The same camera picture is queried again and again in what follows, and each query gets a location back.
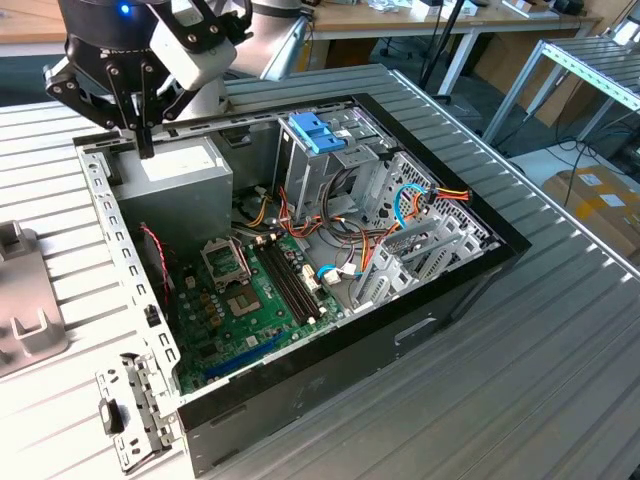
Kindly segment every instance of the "desk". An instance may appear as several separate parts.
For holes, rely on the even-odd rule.
[[[8,15],[0,19],[0,57],[63,52],[65,30],[62,21],[11,12]],[[477,16],[460,18],[456,22],[453,33],[464,36],[438,93],[451,93],[481,33],[577,29],[576,37],[579,38],[585,37],[598,21],[600,17],[597,16],[578,19],[566,15],[559,19],[527,19],[501,5],[500,0],[492,0],[489,7],[479,9]],[[442,33],[445,23],[446,20],[441,21],[438,33]],[[380,13],[365,3],[355,6],[321,3],[315,9],[313,65],[315,69],[324,67],[331,40],[431,35],[434,27],[435,19],[416,20],[407,8],[401,8],[397,13]]]
[[[397,72],[227,90],[240,110],[369,93],[532,247],[451,328],[203,479],[629,477],[640,459],[637,271]],[[0,379],[3,478],[124,479],[93,376],[141,340],[73,149],[98,131],[54,102],[0,109],[0,221],[42,237],[70,341]],[[188,455],[176,445],[128,478],[187,480]]]

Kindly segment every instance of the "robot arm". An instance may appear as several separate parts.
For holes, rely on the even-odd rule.
[[[189,1],[173,13],[170,0],[59,0],[66,57],[45,69],[47,93],[106,129],[132,131],[140,157],[153,157],[152,129],[177,118],[251,36],[251,0],[242,16]],[[177,81],[160,93],[170,75]],[[89,91],[87,79],[103,91]]]

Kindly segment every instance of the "table leg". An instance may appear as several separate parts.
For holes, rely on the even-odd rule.
[[[600,107],[600,110],[598,110],[597,113],[591,118],[591,120],[589,120],[589,123],[587,123],[587,126],[584,127],[584,129],[580,132],[580,135],[578,135],[579,142],[582,142],[587,137],[587,135],[591,133],[591,130],[593,130],[593,128],[598,124],[600,119],[604,117],[604,114],[607,113],[607,111],[611,108],[611,106],[614,103],[615,103],[615,100],[613,98],[611,97],[607,98],[607,101],[604,102],[602,107]]]
[[[525,63],[524,67],[520,71],[520,74],[518,75],[516,80],[513,82],[513,86],[511,87],[511,90],[509,90],[509,93],[507,93],[507,96],[504,97],[504,100],[502,101],[500,108],[498,108],[498,111],[494,115],[493,119],[491,120],[491,123],[489,124],[489,126],[484,132],[484,135],[482,136],[482,139],[486,143],[491,144],[493,139],[496,137],[496,135],[500,131],[500,127],[502,127],[502,124],[506,120],[507,115],[509,115],[509,112],[511,112],[511,109],[513,108],[516,101],[522,94],[524,87],[526,87],[527,82],[535,72],[535,69],[538,66],[538,62],[542,57],[542,48],[544,47],[544,43],[545,43],[544,40],[540,40],[538,42],[538,44],[536,45],[536,48],[534,48],[533,53],[529,57],[529,60],[527,60],[527,63]]]
[[[592,24],[583,25],[578,29],[578,32],[576,33],[576,36],[574,38],[586,37],[592,28]],[[542,84],[542,87],[540,87],[540,90],[538,90],[538,93],[527,107],[527,113],[533,112],[540,105],[540,102],[545,101],[551,89],[556,87],[558,80],[560,79],[560,75],[563,71],[564,67],[561,67],[560,65],[556,65],[555,67],[553,67],[553,70],[551,70],[551,73]]]
[[[460,72],[462,71],[464,64],[467,62],[469,54],[478,39],[478,35],[479,33],[477,31],[472,30],[462,37],[462,41],[460,42],[458,50],[453,57],[453,61],[451,62],[451,65],[449,65],[449,70],[447,70],[447,75],[444,77],[442,85],[440,85],[438,95],[451,95],[453,87],[460,76]]]

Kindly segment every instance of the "ribbed metal surface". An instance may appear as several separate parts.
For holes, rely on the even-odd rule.
[[[635,273],[383,67],[233,82],[229,91],[243,109],[371,93],[533,247],[463,321],[210,478],[621,479],[633,471]],[[65,353],[0,380],[3,478],[120,478],[93,372],[139,340],[70,146],[91,131],[55,104],[0,110],[0,220],[40,234],[71,339]],[[134,478],[190,475],[188,458],[173,450]]]
[[[640,51],[590,37],[550,41],[543,54],[628,108],[640,108]]]

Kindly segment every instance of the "cardboard box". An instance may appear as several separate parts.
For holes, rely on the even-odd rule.
[[[549,10],[549,4],[543,0],[507,0],[507,2],[526,13],[542,13]]]
[[[571,171],[559,172],[542,189],[564,204]],[[640,265],[640,195],[602,166],[576,170],[567,211],[620,255]]]

